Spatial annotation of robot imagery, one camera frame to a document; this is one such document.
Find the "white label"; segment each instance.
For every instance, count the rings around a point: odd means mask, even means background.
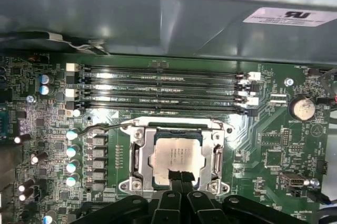
[[[335,19],[337,19],[337,12],[261,7],[243,22],[317,27]]]

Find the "wire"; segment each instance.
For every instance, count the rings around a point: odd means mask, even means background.
[[[127,127],[127,126],[133,126],[133,125],[134,125],[134,123],[124,123],[124,124],[116,124],[116,125],[95,124],[95,125],[89,126],[89,127],[85,128],[84,130],[78,132],[77,136],[78,137],[84,136],[94,129],[101,129],[101,130],[104,130],[104,131],[108,131],[108,130],[113,129],[113,128]]]
[[[323,88],[330,94],[330,96],[336,99],[336,93],[329,87],[329,84],[326,81],[326,79],[334,73],[337,73],[337,68],[328,70],[326,73],[319,77],[319,81],[321,82]]]
[[[326,216],[319,220],[319,224],[330,224],[337,221],[337,216]]]
[[[323,216],[334,216],[337,217],[337,207],[327,207],[327,208],[323,208],[320,209],[316,212],[315,216],[314,216],[314,222],[313,223],[320,223],[321,218]]]

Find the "cpu socket lever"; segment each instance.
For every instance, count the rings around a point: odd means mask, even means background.
[[[130,136],[130,176],[120,191],[151,197],[170,187],[168,171],[191,172],[195,190],[214,195],[230,192],[221,181],[225,138],[235,137],[231,125],[215,119],[138,117],[121,128]]]

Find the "capacitor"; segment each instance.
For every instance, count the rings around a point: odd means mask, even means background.
[[[79,166],[80,162],[78,160],[72,160],[69,164],[67,164],[66,170],[69,173],[74,173]]]
[[[47,75],[47,74],[42,74],[38,80],[40,81],[41,84],[43,85],[47,85],[47,84],[51,84],[52,82],[54,82],[54,78],[51,75]]]
[[[14,138],[14,142],[16,144],[22,144],[25,141],[29,141],[32,139],[32,136],[30,134],[24,134],[24,135],[20,135]]]
[[[26,189],[33,186],[34,184],[35,184],[35,181],[30,178],[30,179],[24,181],[21,185],[19,185],[18,190],[20,192],[24,192]]]
[[[0,75],[5,75],[6,74],[6,68],[5,67],[0,67]]]
[[[67,184],[67,186],[72,187],[78,182],[79,178],[80,178],[79,174],[72,173],[70,177],[67,178],[65,183]]]
[[[67,148],[66,154],[68,157],[74,157],[80,151],[80,147],[76,144]]]
[[[32,157],[32,163],[37,164],[39,161],[46,159],[48,157],[48,153],[43,151]]]
[[[19,200],[20,201],[25,201],[28,199],[34,192],[34,189],[32,187],[27,188],[20,196]]]
[[[316,105],[313,100],[298,96],[290,102],[289,112],[297,120],[310,120],[315,115]]]
[[[81,115],[82,115],[82,111],[81,111],[81,110],[75,109],[75,110],[73,111],[73,116],[74,116],[74,117],[79,117],[79,116],[81,116]]]
[[[35,97],[33,95],[28,95],[26,97],[26,101],[27,101],[27,103],[35,103],[36,99],[35,99]]]
[[[78,128],[73,128],[72,130],[69,130],[65,137],[68,139],[68,140],[74,140],[78,137],[78,132],[80,132],[80,130]]]
[[[54,220],[56,220],[56,212],[50,210],[43,217],[43,224],[52,224]]]
[[[51,95],[54,92],[54,87],[51,85],[42,85],[38,91],[41,95]]]

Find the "connector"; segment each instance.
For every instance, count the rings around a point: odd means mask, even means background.
[[[320,203],[322,205],[331,205],[331,200],[329,197],[320,191],[308,190],[306,196],[316,203]]]
[[[258,97],[247,97],[247,105],[249,106],[258,106],[259,98]]]
[[[247,79],[248,80],[255,80],[255,81],[261,80],[261,73],[259,73],[259,72],[249,72],[247,74]]]
[[[288,186],[292,187],[303,187],[305,178],[293,172],[282,172],[281,178],[285,181]]]
[[[80,65],[74,64],[74,63],[66,63],[65,70],[67,72],[79,72],[80,71]]]

